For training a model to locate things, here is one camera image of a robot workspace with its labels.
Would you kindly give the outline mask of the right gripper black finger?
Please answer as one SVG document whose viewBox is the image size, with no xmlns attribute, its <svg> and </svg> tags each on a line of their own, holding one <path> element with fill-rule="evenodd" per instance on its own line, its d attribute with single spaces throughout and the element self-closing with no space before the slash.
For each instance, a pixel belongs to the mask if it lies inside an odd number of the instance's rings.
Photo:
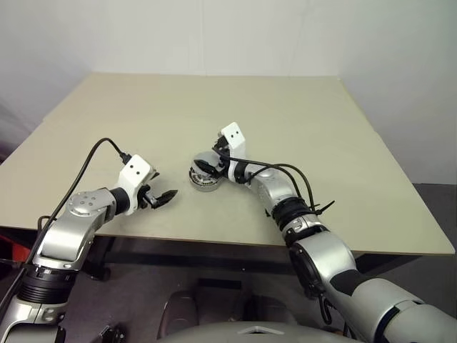
<svg viewBox="0 0 457 343">
<path fill-rule="evenodd" d="M 202 173 L 206 174 L 216 174 L 217 169 L 213 165 L 209 164 L 206 160 L 203 159 L 194 159 L 194 164 L 197 169 L 199 169 Z"/>
</svg>

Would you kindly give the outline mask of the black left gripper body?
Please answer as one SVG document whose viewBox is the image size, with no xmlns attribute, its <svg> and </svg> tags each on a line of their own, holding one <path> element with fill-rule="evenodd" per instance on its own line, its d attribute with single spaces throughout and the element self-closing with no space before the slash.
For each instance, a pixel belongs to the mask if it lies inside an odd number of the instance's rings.
<svg viewBox="0 0 457 343">
<path fill-rule="evenodd" d="M 147 207 L 155 208 L 157 203 L 156 198 L 151 192 L 151 186 L 149 184 L 143 185 L 139 188 L 137 193 L 137 202 L 140 209 L 145 209 Z"/>
</svg>

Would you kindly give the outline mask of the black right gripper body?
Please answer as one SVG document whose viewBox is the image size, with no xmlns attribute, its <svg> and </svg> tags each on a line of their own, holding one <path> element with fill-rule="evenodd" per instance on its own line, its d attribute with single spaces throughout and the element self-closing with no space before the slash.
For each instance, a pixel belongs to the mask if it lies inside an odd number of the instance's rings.
<svg viewBox="0 0 457 343">
<path fill-rule="evenodd" d="M 226 137 L 220 134 L 212 149 L 219 159 L 218 166 L 224 169 L 228 169 L 230 165 L 230 150 Z"/>
</svg>

